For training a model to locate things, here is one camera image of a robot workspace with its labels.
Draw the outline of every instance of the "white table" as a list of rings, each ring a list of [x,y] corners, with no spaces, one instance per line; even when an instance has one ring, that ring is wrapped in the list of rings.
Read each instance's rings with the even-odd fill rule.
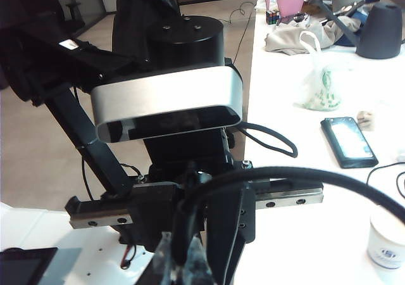
[[[58,247],[40,285],[133,285],[152,258],[137,247],[128,270],[120,268],[125,245],[111,227],[72,229],[69,215],[40,209],[12,208],[3,203],[0,249]]]
[[[320,122],[325,117],[356,118],[360,110],[373,110],[376,128],[365,136],[379,165],[395,162],[397,149],[405,144],[403,46],[400,56],[389,60],[359,57],[354,48],[324,50],[325,62],[346,62],[355,70],[339,86],[344,96],[338,110],[309,111],[294,102],[297,86],[311,69],[311,57],[266,52],[268,26],[263,12],[256,13],[255,24],[247,120],[285,135],[297,145],[299,156],[289,158],[247,138],[245,159],[255,167],[318,168],[365,181],[371,168],[339,168]],[[265,135],[255,136],[283,146]],[[378,170],[370,185],[405,206],[395,184],[401,171],[404,165]],[[246,245],[234,284],[405,284],[405,267],[385,270],[366,254],[373,204],[330,185],[325,185],[324,195],[320,204],[256,210],[256,240]]]

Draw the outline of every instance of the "white plastic bag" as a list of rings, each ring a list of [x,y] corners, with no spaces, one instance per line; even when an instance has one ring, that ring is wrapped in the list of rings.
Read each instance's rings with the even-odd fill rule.
[[[302,39],[304,35],[313,39],[316,50]],[[304,79],[300,90],[301,98],[298,103],[309,110],[336,110],[340,106],[341,99],[333,83],[332,72],[334,69],[325,65],[322,61],[321,46],[318,38],[312,32],[302,31],[299,35],[299,42],[312,56],[313,69]]]

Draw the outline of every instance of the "black phone case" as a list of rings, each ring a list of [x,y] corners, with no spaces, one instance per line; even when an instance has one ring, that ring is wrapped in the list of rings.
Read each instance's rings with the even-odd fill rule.
[[[358,127],[357,123],[354,121],[353,122],[356,124],[358,127],[361,135],[363,136],[364,140],[367,143],[367,146],[370,148],[372,157],[363,157],[363,158],[348,158],[343,155],[342,149],[340,148],[340,145],[335,137],[335,134],[333,133],[332,127],[330,125],[330,119],[339,119],[339,118],[325,118],[324,120],[321,121],[321,127],[323,130],[323,133],[327,137],[327,140],[329,142],[330,147],[333,150],[333,153],[340,165],[341,168],[367,168],[367,167],[374,167],[375,165],[378,164],[378,160],[375,157],[375,154],[373,150],[371,149],[370,145],[368,144],[368,141],[364,137],[363,133],[361,132],[360,128]]]

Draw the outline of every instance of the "white jar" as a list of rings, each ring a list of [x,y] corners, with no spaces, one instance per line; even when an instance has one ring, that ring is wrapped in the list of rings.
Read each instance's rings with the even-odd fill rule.
[[[386,269],[398,269],[405,262],[405,225],[381,206],[371,213],[367,253]]]

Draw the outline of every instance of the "tiled floor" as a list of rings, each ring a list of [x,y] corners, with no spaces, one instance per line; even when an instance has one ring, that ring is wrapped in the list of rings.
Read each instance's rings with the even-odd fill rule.
[[[212,3],[191,4],[182,7],[186,15],[206,15],[229,19],[229,14],[241,3],[255,0],[226,0]],[[236,11],[232,24],[224,22],[225,56],[234,58],[244,32],[252,5],[242,5],[243,15]],[[81,35],[94,45],[111,49],[113,16]],[[240,46],[237,68],[244,79],[244,113],[247,111],[254,13]],[[80,93],[85,111],[92,115],[90,97]],[[243,143],[238,137],[236,158],[243,157]],[[147,173],[149,157],[142,141],[123,142],[111,146],[118,160],[136,165]],[[95,197],[103,187],[87,169],[87,178]],[[86,200],[80,171],[80,155],[45,106],[34,108],[29,102],[20,101],[10,88],[1,91],[1,201],[11,206],[63,210],[68,199],[77,195]]]

